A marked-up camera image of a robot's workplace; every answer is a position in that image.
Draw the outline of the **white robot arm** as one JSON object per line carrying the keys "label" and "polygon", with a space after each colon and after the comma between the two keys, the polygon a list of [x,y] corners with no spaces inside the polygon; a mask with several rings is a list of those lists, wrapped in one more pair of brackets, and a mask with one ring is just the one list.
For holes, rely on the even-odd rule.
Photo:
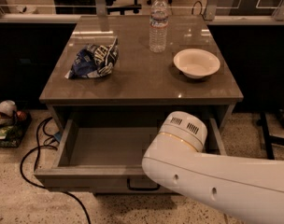
{"label": "white robot arm", "polygon": [[169,114],[144,154],[144,173],[248,224],[284,224],[284,161],[207,154],[206,137],[197,117]]}

